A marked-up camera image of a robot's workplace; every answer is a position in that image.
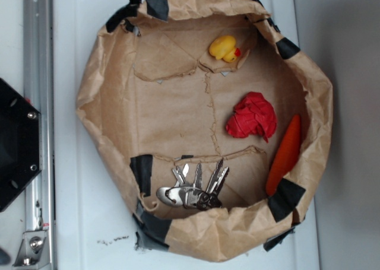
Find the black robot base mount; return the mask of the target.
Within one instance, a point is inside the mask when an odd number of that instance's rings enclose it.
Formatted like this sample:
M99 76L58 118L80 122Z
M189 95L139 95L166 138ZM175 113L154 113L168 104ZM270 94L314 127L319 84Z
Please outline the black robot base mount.
M40 113L1 80L1 211L40 173Z

